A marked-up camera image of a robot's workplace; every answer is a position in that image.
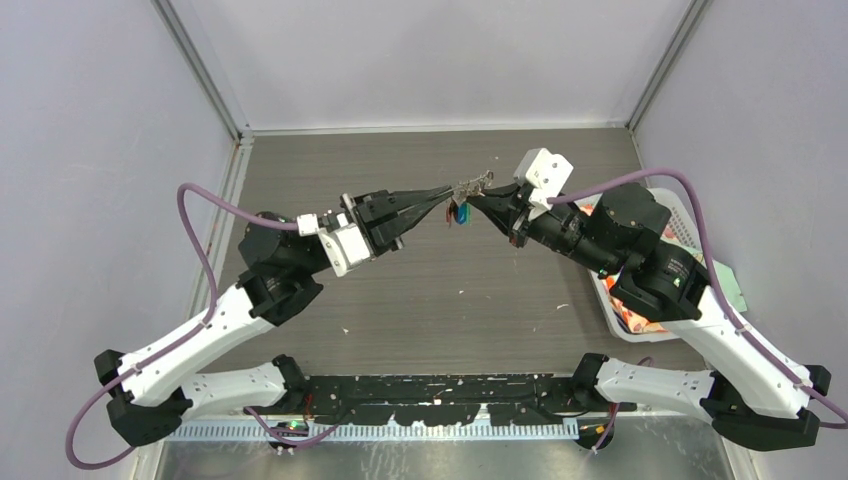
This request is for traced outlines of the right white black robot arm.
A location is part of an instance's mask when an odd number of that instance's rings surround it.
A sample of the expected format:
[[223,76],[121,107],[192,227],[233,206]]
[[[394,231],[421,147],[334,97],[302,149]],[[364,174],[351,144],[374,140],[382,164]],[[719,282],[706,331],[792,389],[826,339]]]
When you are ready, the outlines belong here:
[[776,349],[724,311],[705,266],[663,232],[670,210],[645,187],[627,183],[602,193],[590,211],[559,204],[530,214],[529,190],[513,184],[470,204],[515,247],[535,241],[610,280],[610,295],[629,311],[660,323],[708,363],[702,371],[633,365],[585,354],[571,378],[571,397],[584,410],[638,403],[709,424],[742,447],[777,451],[814,445],[820,419],[812,394],[831,379],[820,365],[774,363]]

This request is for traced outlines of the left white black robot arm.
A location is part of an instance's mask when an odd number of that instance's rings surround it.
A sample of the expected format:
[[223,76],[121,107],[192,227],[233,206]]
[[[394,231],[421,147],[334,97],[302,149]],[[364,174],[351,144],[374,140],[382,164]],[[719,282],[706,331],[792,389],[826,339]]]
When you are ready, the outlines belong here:
[[239,246],[246,269],[233,285],[213,290],[204,311],[159,340],[130,353],[97,356],[112,428],[139,447],[205,415],[270,406],[298,412],[307,389],[293,359],[281,356],[223,373],[209,372],[209,364],[303,312],[322,292],[318,273],[343,277],[401,249],[403,235],[452,194],[449,186],[381,190],[343,195],[335,211],[248,215]]

